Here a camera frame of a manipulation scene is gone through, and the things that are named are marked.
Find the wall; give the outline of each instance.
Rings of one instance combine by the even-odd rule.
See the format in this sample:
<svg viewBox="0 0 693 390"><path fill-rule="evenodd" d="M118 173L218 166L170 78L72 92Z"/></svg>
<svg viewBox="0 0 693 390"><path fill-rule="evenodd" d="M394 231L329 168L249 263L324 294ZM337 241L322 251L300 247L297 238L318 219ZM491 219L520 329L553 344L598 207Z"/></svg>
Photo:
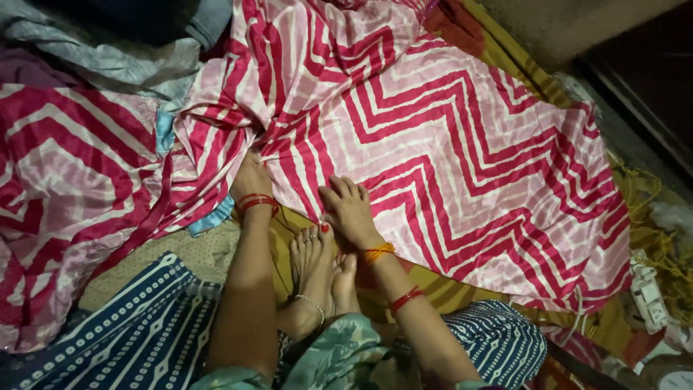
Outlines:
<svg viewBox="0 0 693 390"><path fill-rule="evenodd" d="M686 0L477 0L548 68Z"/></svg>

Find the silver anklet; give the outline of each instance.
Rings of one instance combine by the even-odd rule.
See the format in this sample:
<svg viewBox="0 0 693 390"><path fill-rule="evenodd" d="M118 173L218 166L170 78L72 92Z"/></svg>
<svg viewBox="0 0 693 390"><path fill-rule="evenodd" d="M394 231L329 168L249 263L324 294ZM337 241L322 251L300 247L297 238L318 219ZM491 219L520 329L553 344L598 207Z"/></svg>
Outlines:
<svg viewBox="0 0 693 390"><path fill-rule="evenodd" d="M310 303L311 305L317 307L317 309L320 311L320 325L318 325L318 327L322 328L322 324L325 323L325 312L322 311L320 306L317 303L315 303L314 300L310 299L309 297L307 297L305 295L297 294L296 298L303 298L303 299L307 300L308 303Z"/></svg>

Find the green floral fabric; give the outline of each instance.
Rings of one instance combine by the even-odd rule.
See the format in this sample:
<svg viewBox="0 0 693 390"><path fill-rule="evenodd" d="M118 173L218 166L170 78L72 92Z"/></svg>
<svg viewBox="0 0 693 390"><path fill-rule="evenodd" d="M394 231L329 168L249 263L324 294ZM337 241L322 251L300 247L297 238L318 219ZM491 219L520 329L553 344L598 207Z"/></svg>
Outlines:
<svg viewBox="0 0 693 390"><path fill-rule="evenodd" d="M282 390L421 389L419 370L408 353L380 344L371 321L351 313L327 328L299 359ZM220 368L191 390L268 390L269 381L247 368ZM459 390L477 390L484 382L462 382Z"/></svg>

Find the foot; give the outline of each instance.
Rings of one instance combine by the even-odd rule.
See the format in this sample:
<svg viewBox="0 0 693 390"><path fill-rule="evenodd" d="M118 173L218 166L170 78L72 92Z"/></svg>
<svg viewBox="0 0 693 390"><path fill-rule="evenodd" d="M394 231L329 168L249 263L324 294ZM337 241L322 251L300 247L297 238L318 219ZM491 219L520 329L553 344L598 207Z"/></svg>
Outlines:
<svg viewBox="0 0 693 390"><path fill-rule="evenodd" d="M356 298L355 277L356 255L338 255L335 258L335 274L332 282L334 315L361 313L361 307Z"/></svg>
<svg viewBox="0 0 693 390"><path fill-rule="evenodd" d="M334 312L330 295L335 252L332 228L321 225L303 229L289 243L289 251L294 292L315 302L327 319ZM296 299L277 316L279 329L294 341L308 336L322 319L318 308L303 298Z"/></svg>

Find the hand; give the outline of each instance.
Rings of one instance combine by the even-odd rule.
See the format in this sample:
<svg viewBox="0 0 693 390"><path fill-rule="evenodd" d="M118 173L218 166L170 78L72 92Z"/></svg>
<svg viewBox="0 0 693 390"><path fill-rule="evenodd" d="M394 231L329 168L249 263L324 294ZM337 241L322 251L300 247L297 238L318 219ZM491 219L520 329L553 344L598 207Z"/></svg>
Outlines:
<svg viewBox="0 0 693 390"><path fill-rule="evenodd" d="M272 179L260 164L260 156L255 152L248 151L243 158L229 193L236 204L248 194L272 196Z"/></svg>
<svg viewBox="0 0 693 390"><path fill-rule="evenodd" d="M374 248L385 243L376 229L371 214L371 200L368 190L355 185L346 176L330 176L330 187L318 188L322 195L326 214L322 219L342 233L346 239L361 250Z"/></svg>

